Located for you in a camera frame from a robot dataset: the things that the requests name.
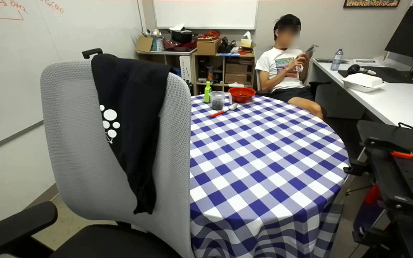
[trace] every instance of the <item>gingham tablecloth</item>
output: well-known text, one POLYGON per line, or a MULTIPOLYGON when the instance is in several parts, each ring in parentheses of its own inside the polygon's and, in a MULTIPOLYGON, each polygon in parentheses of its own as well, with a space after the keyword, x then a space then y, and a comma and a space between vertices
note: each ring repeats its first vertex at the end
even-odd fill
POLYGON ((196 257, 324 257, 340 211, 344 144, 318 118, 255 97, 209 120, 192 98, 191 234, 196 257))

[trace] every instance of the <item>cup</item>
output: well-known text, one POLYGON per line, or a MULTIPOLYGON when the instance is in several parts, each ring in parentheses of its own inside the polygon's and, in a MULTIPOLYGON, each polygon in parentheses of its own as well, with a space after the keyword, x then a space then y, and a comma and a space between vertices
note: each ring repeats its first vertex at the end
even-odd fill
POLYGON ((212 91, 211 92, 211 108, 214 111, 222 111, 227 100, 229 100, 229 102, 231 102, 229 94, 221 92, 221 91, 212 91))

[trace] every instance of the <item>keyboard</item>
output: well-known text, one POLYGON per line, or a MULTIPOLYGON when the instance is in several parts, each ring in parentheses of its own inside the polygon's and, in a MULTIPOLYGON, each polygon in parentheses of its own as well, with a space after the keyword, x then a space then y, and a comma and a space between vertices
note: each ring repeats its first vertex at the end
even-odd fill
POLYGON ((363 67, 364 69, 376 72, 377 78, 381 78, 387 84, 413 84, 409 72, 400 72, 391 68, 373 68, 363 67))

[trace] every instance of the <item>leg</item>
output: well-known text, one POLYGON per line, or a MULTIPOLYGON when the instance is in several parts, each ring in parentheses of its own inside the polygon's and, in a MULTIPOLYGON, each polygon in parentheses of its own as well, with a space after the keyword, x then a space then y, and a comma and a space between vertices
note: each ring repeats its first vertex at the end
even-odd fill
POLYGON ((317 102, 313 102, 310 100, 304 100, 304 98, 291 98, 288 101, 290 105, 297 107, 300 110, 304 110, 307 112, 310 112, 314 117, 318 117, 320 120, 323 120, 323 111, 321 107, 317 102))

